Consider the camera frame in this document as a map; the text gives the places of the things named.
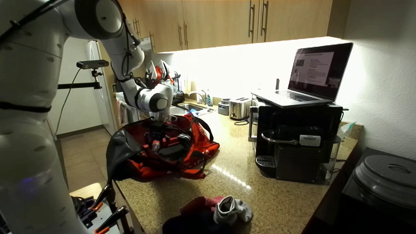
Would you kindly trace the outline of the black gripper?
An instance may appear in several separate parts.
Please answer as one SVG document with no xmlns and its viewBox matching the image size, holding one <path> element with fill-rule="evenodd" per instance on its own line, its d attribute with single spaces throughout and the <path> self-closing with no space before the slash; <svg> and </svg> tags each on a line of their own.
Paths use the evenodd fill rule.
<svg viewBox="0 0 416 234">
<path fill-rule="evenodd" d="M 178 140 L 178 130 L 171 121 L 152 117 L 150 127 L 150 139 L 152 142 L 160 140 L 164 143 L 173 143 Z"/>
</svg>

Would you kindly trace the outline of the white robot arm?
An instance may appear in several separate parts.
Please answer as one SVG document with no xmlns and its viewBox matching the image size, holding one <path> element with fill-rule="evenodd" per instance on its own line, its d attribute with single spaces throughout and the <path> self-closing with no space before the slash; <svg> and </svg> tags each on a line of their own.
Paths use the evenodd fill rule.
<svg viewBox="0 0 416 234">
<path fill-rule="evenodd" d="M 12 234 L 89 234 L 47 116 L 68 38 L 99 40 L 129 105 L 167 113 L 172 87 L 138 84 L 145 52 L 117 0 L 0 0 L 0 213 Z"/>
</svg>

